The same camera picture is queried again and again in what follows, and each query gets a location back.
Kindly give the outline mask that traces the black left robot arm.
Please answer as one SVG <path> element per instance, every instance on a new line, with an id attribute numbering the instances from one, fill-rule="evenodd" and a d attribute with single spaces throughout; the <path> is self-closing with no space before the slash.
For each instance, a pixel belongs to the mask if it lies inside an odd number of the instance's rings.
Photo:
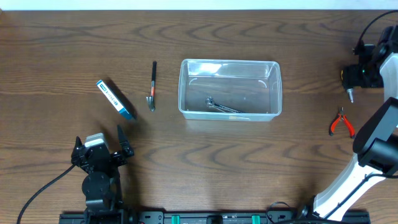
<path id="1" fill-rule="evenodd" d="M 123 204 L 119 167 L 127 164 L 134 151 L 122 128 L 117 129 L 121 149 L 113 153 L 103 133 L 88 136 L 84 143 L 76 138 L 71 163 L 88 174 L 81 188 L 91 212 L 112 211 Z"/>

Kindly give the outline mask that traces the yellow black ratchet screwdriver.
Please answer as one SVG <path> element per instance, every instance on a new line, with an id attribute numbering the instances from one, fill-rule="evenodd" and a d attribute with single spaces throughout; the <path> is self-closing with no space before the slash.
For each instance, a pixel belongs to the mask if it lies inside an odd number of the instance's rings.
<path id="1" fill-rule="evenodd" d="M 344 68 L 341 71 L 341 84 L 342 84 L 343 88 L 345 89 L 345 92 L 348 94 L 348 98 L 349 98 L 350 102 L 354 103 L 354 97 L 353 97 L 354 86 L 351 83 L 350 73 L 346 68 Z"/>

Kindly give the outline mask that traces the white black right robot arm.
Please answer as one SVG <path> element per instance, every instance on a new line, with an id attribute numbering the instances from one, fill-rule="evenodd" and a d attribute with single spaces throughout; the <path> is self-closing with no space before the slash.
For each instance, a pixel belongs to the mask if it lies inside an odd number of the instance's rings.
<path id="1" fill-rule="evenodd" d="M 385 28 L 376 45 L 359 40 L 359 62 L 341 72 L 349 95 L 357 86 L 382 88 L 384 103 L 359 131 L 351 131 L 353 157 L 342 173 L 298 213 L 299 218 L 341 221 L 347 210 L 373 185 L 397 172 L 397 27 Z"/>

